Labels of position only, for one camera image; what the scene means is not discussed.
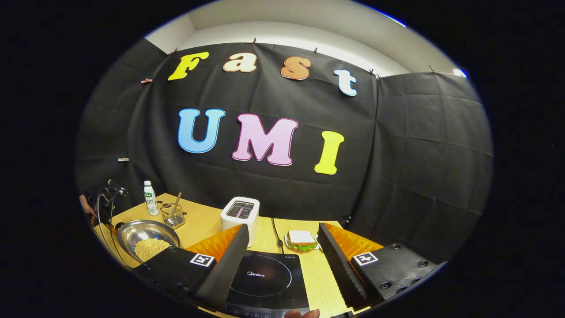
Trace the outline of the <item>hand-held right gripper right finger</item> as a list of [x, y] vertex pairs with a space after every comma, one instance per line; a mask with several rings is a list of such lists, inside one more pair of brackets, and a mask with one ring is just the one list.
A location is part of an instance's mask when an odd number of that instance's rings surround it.
[[435, 274], [435, 264], [399, 243], [379, 244], [327, 222], [317, 241], [347, 307], [379, 306]]

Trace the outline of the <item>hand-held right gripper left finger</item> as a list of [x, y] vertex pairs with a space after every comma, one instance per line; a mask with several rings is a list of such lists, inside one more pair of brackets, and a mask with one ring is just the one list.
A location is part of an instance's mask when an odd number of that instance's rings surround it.
[[176, 303], [220, 311], [248, 242], [248, 225], [237, 225], [191, 248], [168, 247], [132, 273]]

